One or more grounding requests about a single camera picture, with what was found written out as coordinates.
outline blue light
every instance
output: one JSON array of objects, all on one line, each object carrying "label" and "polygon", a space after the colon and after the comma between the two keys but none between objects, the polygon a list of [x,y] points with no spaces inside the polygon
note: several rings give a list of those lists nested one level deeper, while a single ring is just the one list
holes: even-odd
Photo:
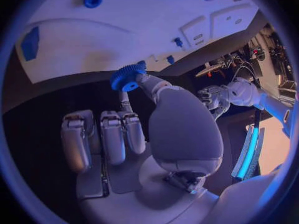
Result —
[{"label": "blue light", "polygon": [[246,153],[245,160],[244,160],[244,162],[240,168],[240,171],[237,175],[237,177],[240,178],[241,180],[244,179],[244,177],[250,167],[252,158],[254,156],[254,151],[256,148],[257,141],[258,141],[258,137],[259,137],[259,128],[254,128],[252,136],[251,136],[250,144],[249,144],[249,147],[248,147],[248,150]]}]

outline white plastic surface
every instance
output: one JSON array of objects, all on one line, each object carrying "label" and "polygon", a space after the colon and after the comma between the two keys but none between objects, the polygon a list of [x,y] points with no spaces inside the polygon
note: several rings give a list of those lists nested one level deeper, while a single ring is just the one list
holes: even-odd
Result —
[{"label": "white plastic surface", "polygon": [[[170,65],[169,55],[177,61],[246,29],[257,10],[250,0],[103,0],[97,8],[86,8],[83,0],[47,0],[28,21],[16,49],[33,83],[117,70],[140,60],[149,71],[160,71]],[[35,26],[40,30],[38,54],[26,62],[20,43]],[[195,34],[203,34],[198,41],[204,41],[195,45]],[[176,37],[183,48],[173,41]]]}]

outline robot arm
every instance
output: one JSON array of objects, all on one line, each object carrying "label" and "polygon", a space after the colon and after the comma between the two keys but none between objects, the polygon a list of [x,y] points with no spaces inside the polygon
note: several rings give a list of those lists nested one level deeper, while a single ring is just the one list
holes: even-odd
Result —
[{"label": "robot arm", "polygon": [[283,124],[285,134],[290,135],[292,108],[271,97],[262,89],[258,89],[244,78],[238,77],[227,86],[207,87],[200,90],[198,96],[209,110],[214,110],[215,119],[228,110],[230,103],[237,106],[254,106],[276,117]]}]

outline dark floor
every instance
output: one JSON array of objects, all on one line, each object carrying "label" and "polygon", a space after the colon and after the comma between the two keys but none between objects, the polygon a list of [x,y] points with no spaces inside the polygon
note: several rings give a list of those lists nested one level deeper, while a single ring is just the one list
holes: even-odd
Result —
[{"label": "dark floor", "polygon": [[[193,93],[208,85],[226,84],[229,80],[219,73],[213,73],[212,78],[195,79],[198,70],[200,68],[180,77],[165,79]],[[154,104],[141,89],[130,92],[129,96],[148,139],[148,120]],[[90,83],[34,98],[3,116],[7,142],[26,182],[48,207],[70,223],[83,223],[84,218],[76,200],[76,175],[69,170],[64,158],[60,126],[65,114],[85,109],[92,110],[96,119],[104,110],[119,110],[118,93],[111,90],[109,82]],[[226,115],[246,110],[248,108],[234,107]]]}]

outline gear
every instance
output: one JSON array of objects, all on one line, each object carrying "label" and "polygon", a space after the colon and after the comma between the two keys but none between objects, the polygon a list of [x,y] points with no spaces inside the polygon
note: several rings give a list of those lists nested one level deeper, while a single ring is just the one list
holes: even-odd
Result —
[{"label": "gear", "polygon": [[138,87],[136,75],[146,74],[145,62],[124,66],[110,78],[111,88],[116,91],[129,92]]}]

